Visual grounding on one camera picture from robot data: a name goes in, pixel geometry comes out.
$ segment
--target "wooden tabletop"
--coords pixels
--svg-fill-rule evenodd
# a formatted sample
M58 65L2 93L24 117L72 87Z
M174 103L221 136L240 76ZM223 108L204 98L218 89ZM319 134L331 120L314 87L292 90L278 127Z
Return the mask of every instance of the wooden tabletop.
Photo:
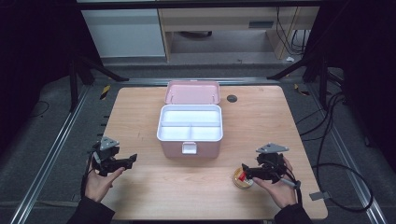
M302 182L308 215L327 216L324 202L309 198L318 184L280 87L220 86L224 135L215 159L163 155L157 128L165 92L165 87L123 88L114 104L105 136L120 141L117 159L137 153L132 170L116 179L103 200L116 211L115 219L273 219L279 208L264 189L233 183L241 163L258 166L256 149L269 142L290 149L284 155ZM237 96L235 103L227 101L230 94Z

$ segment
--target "aluminum frame rail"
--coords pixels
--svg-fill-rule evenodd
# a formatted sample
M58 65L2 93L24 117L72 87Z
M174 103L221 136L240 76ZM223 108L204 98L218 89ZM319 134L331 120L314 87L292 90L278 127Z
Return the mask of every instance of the aluminum frame rail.
M317 92L314 90L312 87L312 84L308 84L307 88L309 89L309 92L313 92L313 97L315 100L315 103L317 104L318 108L321 108L321 102L318 99ZM321 115L324 118L325 114L323 111L321 111ZM332 141L334 143L335 149L337 150L338 155L340 156L341 162L361 174L361 171L356 164L356 162L353 160L352 156L349 154L349 151L347 149L347 146L345 145L340 133L338 132L337 128L335 125L332 126L332 129L330 131ZM367 186L361 180L360 178L357 178L356 175L353 175L351 172L347 172L349 180L351 181L353 187L356 190L356 193L358 194L358 197L361 200L361 203L363 206L366 206L370 202L370 191L368 190ZM373 224L387 224L387 220L382 213L381 208L379 207L378 202L374 198L373 204L371 207L367 210L366 212L368 218L371 220Z
M189 0L189 1L139 1L139 2L94 2L55 3L56 7L79 10L108 9L153 9L153 8L198 8L198 7L320 7L344 0Z
M49 150L47 158L44 160L40 170L35 176L35 180L33 181L28 191L26 192L21 203L15 210L15 213L12 219L10 220L11 224L24 223L28 218L30 212L33 209L33 206L35 205L35 201L40 191L43 189L44 184L48 176L50 175L50 171L52 170L52 167L55 164L56 159L58 158L59 153L62 150L62 147L64 146L64 142L66 141L73 127L73 124L75 123L76 118L85 102L89 89L90 86L83 86L83 89L79 97L80 98L79 104L77 105L76 109L73 112L70 112L69 115L67 116L64 122L64 126L59 131L59 134L56 137L55 142L53 143L51 149Z

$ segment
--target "white wall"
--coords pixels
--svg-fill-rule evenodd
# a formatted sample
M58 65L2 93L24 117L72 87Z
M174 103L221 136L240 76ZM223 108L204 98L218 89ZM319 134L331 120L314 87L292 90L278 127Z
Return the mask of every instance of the white wall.
M134 0L78 0L111 1ZM83 10L82 14L101 58L165 57L157 9Z

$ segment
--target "box lid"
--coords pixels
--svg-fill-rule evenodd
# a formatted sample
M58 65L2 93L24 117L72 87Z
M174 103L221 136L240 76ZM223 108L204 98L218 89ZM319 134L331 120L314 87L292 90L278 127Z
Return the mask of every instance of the box lid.
M165 94L165 103L169 105L216 105L219 102L217 81L170 81Z

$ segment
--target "pink plastic box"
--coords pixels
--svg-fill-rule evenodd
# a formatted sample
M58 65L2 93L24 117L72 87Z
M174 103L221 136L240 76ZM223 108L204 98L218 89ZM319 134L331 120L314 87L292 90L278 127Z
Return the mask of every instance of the pink plastic box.
M219 83L171 81L157 137L168 158L216 158L223 136Z

